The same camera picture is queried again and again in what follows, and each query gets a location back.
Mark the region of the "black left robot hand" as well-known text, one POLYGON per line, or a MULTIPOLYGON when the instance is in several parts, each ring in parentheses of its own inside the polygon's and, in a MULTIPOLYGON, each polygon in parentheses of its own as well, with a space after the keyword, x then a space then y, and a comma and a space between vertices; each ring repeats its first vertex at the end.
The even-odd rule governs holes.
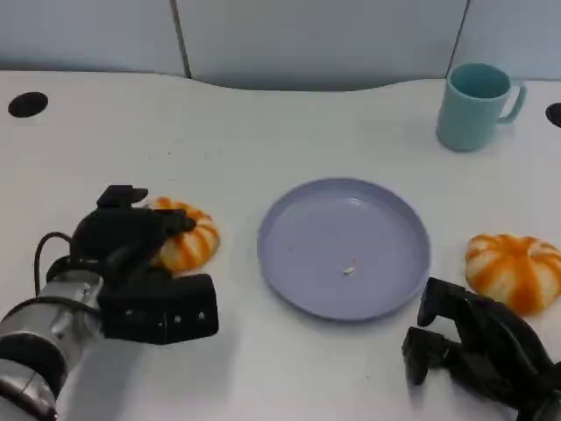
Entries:
POLYGON ((96 201, 96 209, 77 225, 70 259, 98 273, 107 284, 120 284, 146 270, 167 240, 191 232, 196 221, 185 210, 139 206, 148 189, 114 184, 96 201))

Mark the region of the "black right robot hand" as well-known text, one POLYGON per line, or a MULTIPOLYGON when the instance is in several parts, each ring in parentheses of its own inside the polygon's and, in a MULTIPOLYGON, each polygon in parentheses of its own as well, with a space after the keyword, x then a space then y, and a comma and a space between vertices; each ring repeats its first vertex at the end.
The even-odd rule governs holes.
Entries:
POLYGON ((413 385, 443 368, 471 392, 516 410, 520 420, 560 418, 560 365, 504 303, 431 277, 401 350, 413 385))

